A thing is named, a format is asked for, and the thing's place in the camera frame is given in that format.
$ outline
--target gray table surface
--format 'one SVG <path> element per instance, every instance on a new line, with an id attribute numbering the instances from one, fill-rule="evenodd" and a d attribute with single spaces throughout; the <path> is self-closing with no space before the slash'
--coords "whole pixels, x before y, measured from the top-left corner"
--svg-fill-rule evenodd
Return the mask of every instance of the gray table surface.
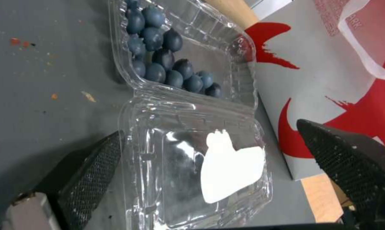
<path id="1" fill-rule="evenodd" d="M 10 45 L 14 37 L 36 46 Z M 105 0 L 0 0 L 0 212 L 64 153 L 116 131 L 132 95 L 112 60 Z M 262 105 L 257 119 L 266 133 L 273 201 L 249 225 L 314 222 Z"/>

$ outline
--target clear plastic clamshell container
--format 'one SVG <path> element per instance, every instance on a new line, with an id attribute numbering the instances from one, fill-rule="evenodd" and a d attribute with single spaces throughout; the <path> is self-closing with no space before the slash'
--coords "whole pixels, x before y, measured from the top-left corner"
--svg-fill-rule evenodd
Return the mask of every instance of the clear plastic clamshell container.
<path id="1" fill-rule="evenodd" d="M 195 71 L 214 74 L 222 98 L 213 98 L 135 74 L 125 0 L 109 0 L 115 64 L 134 89 L 119 117 L 122 159 L 107 192 L 106 214 L 117 217 L 106 229 L 190 229 L 242 226 L 272 199 L 266 161 L 260 179 L 232 195 L 207 203 L 201 191 L 201 166 L 207 136 L 226 130 L 235 150 L 264 148 L 263 130 L 254 119 L 255 49 L 245 32 L 216 9 L 198 0 L 141 0 L 141 8 L 157 5 L 166 16 L 163 31 L 183 36 L 176 60 L 189 59 Z"/>

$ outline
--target white sticker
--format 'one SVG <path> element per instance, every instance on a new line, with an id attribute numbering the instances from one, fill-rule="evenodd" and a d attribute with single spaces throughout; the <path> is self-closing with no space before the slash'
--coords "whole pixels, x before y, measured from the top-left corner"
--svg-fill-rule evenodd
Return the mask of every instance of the white sticker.
<path id="1" fill-rule="evenodd" d="M 209 133 L 207 146 L 201 168 L 201 190 L 205 202 L 220 201 L 262 176 L 265 164 L 263 148 L 235 150 L 226 130 Z"/>

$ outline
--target red and white bag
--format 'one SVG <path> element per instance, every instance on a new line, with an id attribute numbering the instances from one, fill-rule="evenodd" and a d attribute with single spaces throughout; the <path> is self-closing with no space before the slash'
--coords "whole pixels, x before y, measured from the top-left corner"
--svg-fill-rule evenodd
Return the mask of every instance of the red and white bag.
<path id="1" fill-rule="evenodd" d="M 385 145 L 385 0 L 294 1 L 246 32 L 258 90 L 293 179 L 321 173 L 298 119 Z"/>

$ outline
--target orange paint fleck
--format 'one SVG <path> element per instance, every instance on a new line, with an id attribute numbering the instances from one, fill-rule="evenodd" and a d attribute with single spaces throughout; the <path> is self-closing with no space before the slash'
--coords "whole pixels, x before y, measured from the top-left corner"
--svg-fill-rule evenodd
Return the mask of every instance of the orange paint fleck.
<path id="1" fill-rule="evenodd" d="M 50 98 L 52 98 L 53 100 L 57 100 L 58 99 L 58 95 L 54 93 L 54 94 L 52 94 L 52 96 Z"/>
<path id="2" fill-rule="evenodd" d="M 11 38 L 11 45 L 19 45 L 20 40 L 18 38 Z"/>

